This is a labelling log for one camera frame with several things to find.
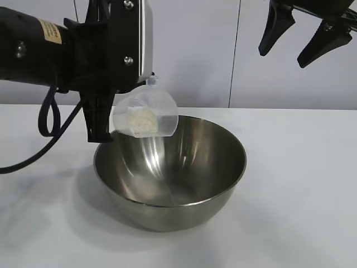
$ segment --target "white table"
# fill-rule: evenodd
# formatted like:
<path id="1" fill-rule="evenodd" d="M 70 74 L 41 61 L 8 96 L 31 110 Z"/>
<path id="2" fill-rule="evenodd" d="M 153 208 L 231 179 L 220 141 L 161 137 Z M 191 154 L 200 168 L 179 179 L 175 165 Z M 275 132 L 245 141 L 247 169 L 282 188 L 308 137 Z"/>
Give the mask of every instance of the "white table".
<path id="1" fill-rule="evenodd" d="M 61 107 L 67 116 L 72 107 Z M 0 163 L 36 153 L 39 106 L 0 106 Z M 245 175 L 208 224 L 134 228 L 98 183 L 82 114 L 40 161 L 0 179 L 1 268 L 357 267 L 357 111 L 181 109 L 234 133 Z"/>

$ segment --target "power cord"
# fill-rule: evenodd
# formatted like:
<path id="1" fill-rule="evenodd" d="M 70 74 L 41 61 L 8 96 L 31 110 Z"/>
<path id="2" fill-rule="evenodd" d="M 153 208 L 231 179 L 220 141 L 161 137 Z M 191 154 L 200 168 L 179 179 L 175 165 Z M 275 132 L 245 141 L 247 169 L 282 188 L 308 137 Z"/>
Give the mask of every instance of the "power cord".
<path id="1" fill-rule="evenodd" d="M 66 122 L 63 124 L 63 126 L 59 129 L 59 131 L 56 133 L 56 135 L 52 138 L 52 140 L 44 147 L 42 148 L 37 154 L 31 156 L 29 159 L 13 165 L 13 166 L 8 166 L 8 167 L 2 167 L 0 168 L 0 174 L 9 174 L 15 171 L 18 171 L 20 169 L 23 169 L 29 165 L 31 165 L 32 163 L 34 163 L 35 161 L 37 161 L 38 159 L 40 159 L 41 157 L 44 156 L 45 153 L 47 153 L 60 139 L 60 137 L 63 135 L 63 133 L 67 130 L 67 128 L 69 127 L 69 125 L 72 123 L 73 119 L 76 117 L 76 115 L 79 113 L 79 111 L 82 109 L 84 103 L 87 101 L 87 99 L 82 99 L 77 106 L 74 108 L 74 110 L 72 111 L 71 115 L 68 116 L 68 119 L 66 120 Z"/>

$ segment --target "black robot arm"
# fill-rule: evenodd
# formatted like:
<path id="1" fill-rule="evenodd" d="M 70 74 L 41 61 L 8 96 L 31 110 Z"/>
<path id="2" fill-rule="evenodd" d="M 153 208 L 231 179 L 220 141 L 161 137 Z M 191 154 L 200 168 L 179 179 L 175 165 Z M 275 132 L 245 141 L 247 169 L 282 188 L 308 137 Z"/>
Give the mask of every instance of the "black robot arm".
<path id="1" fill-rule="evenodd" d="M 293 9 L 321 18 L 322 22 L 310 43 L 298 57 L 300 67 L 304 68 L 327 52 L 347 45 L 357 31 L 357 13 L 349 7 L 354 0 L 270 0 L 266 30 L 259 52 L 268 54 L 277 40 L 295 20 Z"/>
<path id="2" fill-rule="evenodd" d="M 33 157 L 0 168 L 0 174 L 38 160 L 83 109 L 89 142 L 111 142 L 109 116 L 117 93 L 152 75 L 152 12 L 147 0 L 90 0 L 84 23 L 65 27 L 0 7 L 0 79 L 47 85 L 38 128 L 52 140 Z M 55 94 L 79 92 L 80 102 L 61 125 Z M 47 128 L 52 108 L 54 125 Z"/>

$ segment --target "stainless steel bowl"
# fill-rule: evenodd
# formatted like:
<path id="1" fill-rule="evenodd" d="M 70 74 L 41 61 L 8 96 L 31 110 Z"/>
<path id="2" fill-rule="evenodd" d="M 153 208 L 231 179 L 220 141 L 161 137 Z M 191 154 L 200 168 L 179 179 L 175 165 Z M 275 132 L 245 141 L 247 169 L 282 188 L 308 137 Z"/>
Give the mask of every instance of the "stainless steel bowl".
<path id="1" fill-rule="evenodd" d="M 121 211 L 146 228 L 170 232 L 205 223 L 242 177 L 246 155 L 228 130 L 180 116 L 168 138 L 113 132 L 94 158 L 99 179 Z"/>

